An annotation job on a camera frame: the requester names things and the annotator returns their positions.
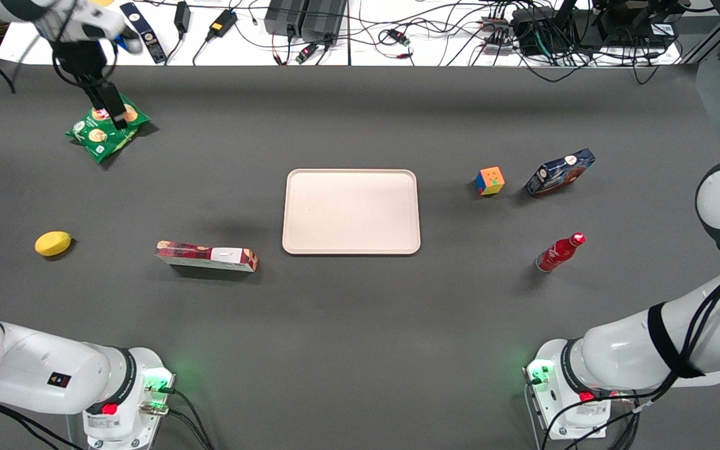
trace gray table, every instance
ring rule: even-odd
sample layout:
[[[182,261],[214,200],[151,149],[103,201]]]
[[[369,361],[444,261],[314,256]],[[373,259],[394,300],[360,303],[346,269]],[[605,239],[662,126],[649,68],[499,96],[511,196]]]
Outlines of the gray table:
[[[540,344],[720,273],[693,208],[720,160],[694,74],[122,67],[115,83],[159,130],[100,167],[63,136],[88,100],[24,68],[18,95],[0,80],[0,319],[156,350],[219,448],[530,450],[520,367]],[[586,146],[598,160],[574,186],[524,196],[538,165]],[[493,165],[507,185],[478,199],[468,183]],[[421,250],[288,256],[294,168],[414,171]],[[78,243],[47,262],[32,245],[54,229]],[[573,231],[589,239],[574,260],[535,274]],[[246,246],[261,268],[175,271],[160,239]],[[720,386],[643,416],[636,450],[720,448]],[[0,448],[43,447],[0,416]],[[157,450],[186,448],[169,419]]]

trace white tray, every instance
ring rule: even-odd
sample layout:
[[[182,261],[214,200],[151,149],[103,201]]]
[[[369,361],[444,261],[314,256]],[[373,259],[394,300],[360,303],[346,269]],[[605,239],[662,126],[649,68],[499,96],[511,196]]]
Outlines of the white tray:
[[[288,174],[282,247],[291,254],[412,254],[418,189],[406,170],[296,169]]]

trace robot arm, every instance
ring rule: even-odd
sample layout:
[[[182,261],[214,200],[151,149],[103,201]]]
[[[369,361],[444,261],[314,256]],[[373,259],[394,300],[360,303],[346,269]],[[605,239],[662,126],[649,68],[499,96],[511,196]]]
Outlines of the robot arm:
[[[168,394],[152,388],[173,384],[174,376],[146,348],[104,347],[0,322],[0,403],[37,413],[83,413],[91,447],[150,448],[156,416],[168,412]]]
[[[106,58],[98,42],[120,38],[129,53],[140,53],[140,37],[122,15],[88,0],[0,0],[0,21],[34,23],[51,43],[52,56],[74,79],[64,80],[82,88],[94,109],[105,110],[117,128],[126,127],[124,103],[102,75]]]
[[[720,164],[700,183],[695,205],[720,250]],[[709,316],[702,314],[711,305]],[[702,332],[686,356],[691,324]],[[654,391],[669,374],[676,377],[672,387],[720,383],[720,276],[673,302],[591,328],[582,338],[546,342],[526,367],[552,439],[603,438],[613,392]],[[574,408],[581,401],[586,404]]]
[[[63,29],[66,18],[68,23]],[[0,21],[32,22],[51,42],[75,43],[100,38],[113,41],[126,34],[127,50],[131,53],[141,51],[140,40],[128,28],[122,15],[88,0],[0,0]]]

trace chip bag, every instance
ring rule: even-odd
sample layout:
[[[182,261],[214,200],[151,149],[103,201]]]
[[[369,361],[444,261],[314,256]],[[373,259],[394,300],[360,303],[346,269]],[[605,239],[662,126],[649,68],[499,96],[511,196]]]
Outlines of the chip bag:
[[[126,108],[124,113],[126,128],[123,130],[116,129],[106,110],[94,110],[94,108],[91,108],[88,114],[85,114],[79,122],[75,123],[71,130],[66,132],[66,136],[77,139],[82,143],[97,163],[121,150],[132,139],[140,125],[151,120],[148,115],[143,114],[126,97],[122,95],[121,99]]]

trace yellow lemon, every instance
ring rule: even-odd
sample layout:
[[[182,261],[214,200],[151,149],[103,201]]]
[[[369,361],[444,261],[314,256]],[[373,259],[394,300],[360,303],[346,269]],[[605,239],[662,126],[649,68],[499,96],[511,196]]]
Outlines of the yellow lemon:
[[[71,234],[65,231],[49,231],[35,241],[35,251],[42,256],[55,256],[68,250]]]

